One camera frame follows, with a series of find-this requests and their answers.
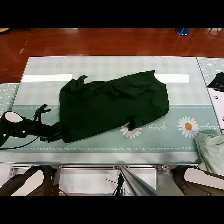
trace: blue object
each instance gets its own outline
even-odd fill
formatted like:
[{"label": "blue object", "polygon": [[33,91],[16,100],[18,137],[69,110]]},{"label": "blue object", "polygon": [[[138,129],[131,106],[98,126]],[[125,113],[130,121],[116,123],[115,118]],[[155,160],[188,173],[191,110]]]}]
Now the blue object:
[{"label": "blue object", "polygon": [[189,34],[188,28],[176,28],[176,33],[180,36],[187,36]]}]

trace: wooden floor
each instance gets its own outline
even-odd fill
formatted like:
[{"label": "wooden floor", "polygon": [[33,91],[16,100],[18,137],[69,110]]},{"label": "wooden floor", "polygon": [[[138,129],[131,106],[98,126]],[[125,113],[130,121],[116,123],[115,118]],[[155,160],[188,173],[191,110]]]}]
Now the wooden floor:
[{"label": "wooden floor", "polygon": [[19,82],[30,56],[164,55],[224,57],[224,29],[32,28],[0,35],[0,83]]}]

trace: yellow flower center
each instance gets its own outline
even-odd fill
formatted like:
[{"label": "yellow flower center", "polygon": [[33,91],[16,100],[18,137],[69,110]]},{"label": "yellow flower center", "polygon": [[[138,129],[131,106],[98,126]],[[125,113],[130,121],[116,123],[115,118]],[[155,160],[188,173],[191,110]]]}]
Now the yellow flower center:
[{"label": "yellow flower center", "polygon": [[186,124],[185,124],[185,128],[186,128],[187,130],[192,130],[192,125],[191,125],[190,123],[186,123]]}]

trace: dark green shirt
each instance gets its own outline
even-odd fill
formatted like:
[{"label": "dark green shirt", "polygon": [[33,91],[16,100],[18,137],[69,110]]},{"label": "dark green shirt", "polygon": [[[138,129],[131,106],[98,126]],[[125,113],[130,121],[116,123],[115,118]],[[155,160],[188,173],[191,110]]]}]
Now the dark green shirt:
[{"label": "dark green shirt", "polygon": [[111,81],[84,84],[85,75],[69,81],[60,91],[60,122],[70,131],[69,143],[129,123],[129,130],[143,126],[169,111],[166,85],[153,71],[139,72]]}]

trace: white daisy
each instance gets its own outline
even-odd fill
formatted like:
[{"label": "white daisy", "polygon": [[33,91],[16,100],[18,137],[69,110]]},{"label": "white daisy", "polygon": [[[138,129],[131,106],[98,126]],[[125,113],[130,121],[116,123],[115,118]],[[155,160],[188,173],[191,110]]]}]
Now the white daisy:
[{"label": "white daisy", "polygon": [[126,138],[130,138],[130,139],[132,139],[132,138],[135,138],[136,136],[139,136],[139,135],[141,134],[141,130],[142,130],[142,128],[135,128],[134,130],[129,131],[129,130],[128,130],[128,124],[129,124],[129,123],[125,124],[125,125],[122,126],[121,129],[120,129],[120,131],[123,132],[123,135],[125,135]]},{"label": "white daisy", "polygon": [[182,131],[182,135],[189,138],[195,137],[199,130],[198,124],[194,118],[186,116],[179,119],[177,127],[179,131]]}]

